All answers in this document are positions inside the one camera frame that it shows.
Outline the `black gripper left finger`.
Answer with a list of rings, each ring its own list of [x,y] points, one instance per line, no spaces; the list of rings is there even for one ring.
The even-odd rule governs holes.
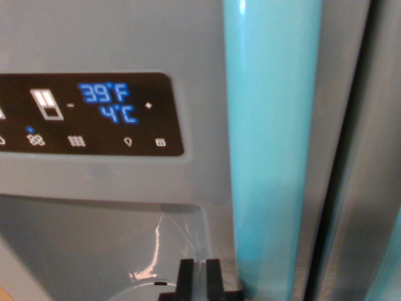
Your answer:
[[[194,259],[180,261],[174,300],[195,301],[200,298],[200,266]]]

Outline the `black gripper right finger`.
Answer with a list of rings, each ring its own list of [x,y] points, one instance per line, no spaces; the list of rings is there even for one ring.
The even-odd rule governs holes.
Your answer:
[[[223,301],[226,299],[219,259],[206,260],[206,284],[203,291],[206,293],[206,300],[208,301]]]

